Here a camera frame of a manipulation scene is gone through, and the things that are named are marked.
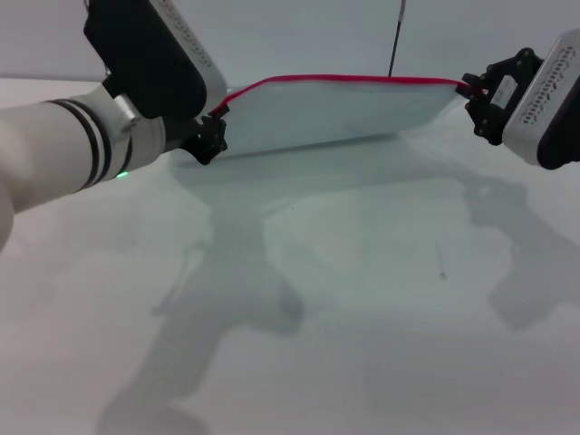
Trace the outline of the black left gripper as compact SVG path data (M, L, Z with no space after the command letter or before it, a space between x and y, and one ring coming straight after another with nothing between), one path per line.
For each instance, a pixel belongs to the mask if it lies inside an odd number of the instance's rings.
M227 150L227 142L220 137L226 133L227 123L222 114L209 114L196 120L179 121L163 117L165 144L163 153L185 150L199 164L207 166L217 155Z

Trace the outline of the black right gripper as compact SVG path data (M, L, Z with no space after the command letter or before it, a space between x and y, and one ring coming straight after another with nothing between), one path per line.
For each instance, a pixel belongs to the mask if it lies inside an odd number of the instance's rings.
M481 75L462 76L455 92L472 93L465 109L477 136L493 146L502 143L503 130L543 61L531 48L523 48L513 57L490 64ZM491 92L491 97L484 92Z

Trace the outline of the clear document bag red zipper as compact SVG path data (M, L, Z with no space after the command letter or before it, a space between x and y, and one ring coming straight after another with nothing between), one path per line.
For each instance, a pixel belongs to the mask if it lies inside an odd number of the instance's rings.
M228 156L366 139L422 127L452 108L464 82L432 77L291 74L230 92L212 112Z

